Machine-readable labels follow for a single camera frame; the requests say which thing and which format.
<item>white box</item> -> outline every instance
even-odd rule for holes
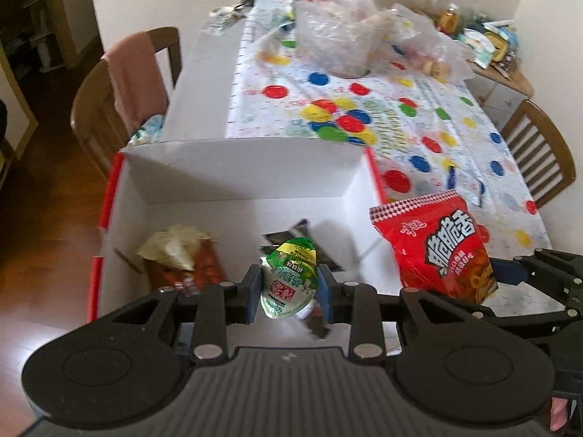
[[[102,258],[94,262],[90,319],[149,292],[139,246],[176,224],[216,239],[227,278],[241,281],[258,263],[263,234],[309,219],[313,239],[346,271],[339,281],[372,284],[398,294],[391,246],[372,226],[368,209],[382,203],[383,188],[371,151],[308,138],[240,138],[167,141],[124,149],[112,168],[100,219]],[[298,318],[268,319],[259,306],[255,323],[228,327],[236,346],[348,345],[349,326],[335,324],[325,341]]]

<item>polka dot tablecloth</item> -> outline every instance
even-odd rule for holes
[[[256,1],[245,33],[257,41],[273,30],[270,47],[278,45],[277,52],[241,43],[227,137],[371,146],[387,202],[445,190],[450,166],[457,167],[486,186],[482,207],[468,207],[489,255],[509,259],[550,248],[516,162],[465,85],[410,70],[401,49],[388,42],[365,77],[326,74],[296,49],[292,0]]]

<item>table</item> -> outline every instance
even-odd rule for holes
[[[289,4],[257,0],[225,36],[202,36],[171,98],[164,140],[295,135],[368,144],[387,201],[444,190],[450,166],[459,167],[486,186],[482,207],[468,207],[490,256],[550,248],[516,162],[464,84],[409,70],[390,44],[386,64],[359,80],[323,74],[293,54],[267,60],[276,71],[264,71],[251,43],[278,23],[269,11],[286,14]]]

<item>red snack bag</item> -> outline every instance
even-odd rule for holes
[[[404,287],[474,303],[496,290],[476,223],[454,190],[373,207],[370,219],[391,243]]]

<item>green and white packet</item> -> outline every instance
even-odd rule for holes
[[[316,249],[308,237],[292,238],[262,259],[261,305],[267,317],[297,314],[316,294]]]

